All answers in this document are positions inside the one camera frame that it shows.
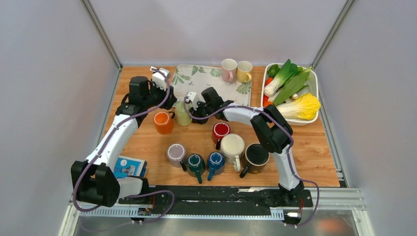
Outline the light green faceted mug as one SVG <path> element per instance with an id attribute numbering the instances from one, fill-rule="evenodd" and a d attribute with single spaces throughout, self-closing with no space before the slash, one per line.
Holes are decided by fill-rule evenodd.
<path id="1" fill-rule="evenodd" d="M 184 107 L 183 102 L 175 103 L 175 120 L 180 126 L 188 126 L 191 123 L 191 117 L 186 112 L 187 106 Z"/>

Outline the orange mug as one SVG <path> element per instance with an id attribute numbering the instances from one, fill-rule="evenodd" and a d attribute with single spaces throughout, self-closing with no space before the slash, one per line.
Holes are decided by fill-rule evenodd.
<path id="1" fill-rule="evenodd" d="M 153 119 L 157 132 L 161 135 L 166 135 L 172 132 L 174 128 L 175 112 L 158 112 Z"/>

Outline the pink mug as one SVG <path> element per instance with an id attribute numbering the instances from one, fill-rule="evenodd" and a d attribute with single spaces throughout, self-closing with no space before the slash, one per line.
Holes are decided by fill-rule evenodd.
<path id="1" fill-rule="evenodd" d="M 224 82 L 232 83 L 236 77 L 237 62 L 234 59 L 224 59 L 221 63 L 222 79 Z"/>

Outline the pale yellow mug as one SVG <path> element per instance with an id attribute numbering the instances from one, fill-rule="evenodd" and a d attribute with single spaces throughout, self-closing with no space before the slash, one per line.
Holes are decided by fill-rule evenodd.
<path id="1" fill-rule="evenodd" d="M 240 61 L 237 64 L 237 81 L 240 83 L 249 83 L 252 81 L 253 65 L 248 61 Z"/>

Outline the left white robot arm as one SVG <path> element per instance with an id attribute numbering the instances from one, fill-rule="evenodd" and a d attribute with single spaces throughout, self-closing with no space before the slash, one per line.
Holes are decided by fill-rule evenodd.
<path id="1" fill-rule="evenodd" d="M 73 204 L 80 212 L 112 207 L 121 198 L 133 198 L 144 204 L 150 198 L 149 182 L 129 175 L 117 178 L 114 167 L 130 137 L 151 111 L 169 110 L 177 101 L 169 76 L 156 73 L 131 78 L 129 92 L 116 109 L 112 125 L 104 138 L 84 161 L 75 161 L 70 169 Z"/>

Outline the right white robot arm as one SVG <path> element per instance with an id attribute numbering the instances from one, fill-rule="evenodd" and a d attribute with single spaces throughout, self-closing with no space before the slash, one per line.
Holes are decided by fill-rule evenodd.
<path id="1" fill-rule="evenodd" d="M 213 87 L 205 89 L 201 94 L 188 92 L 183 104 L 190 106 L 187 114 L 193 123 L 205 124 L 209 117 L 214 116 L 219 120 L 251 126 L 260 145 L 274 158 L 279 174 L 281 201 L 292 206 L 300 200 L 304 184 L 293 165 L 293 130 L 274 105 L 258 108 L 232 100 L 224 101 Z"/>

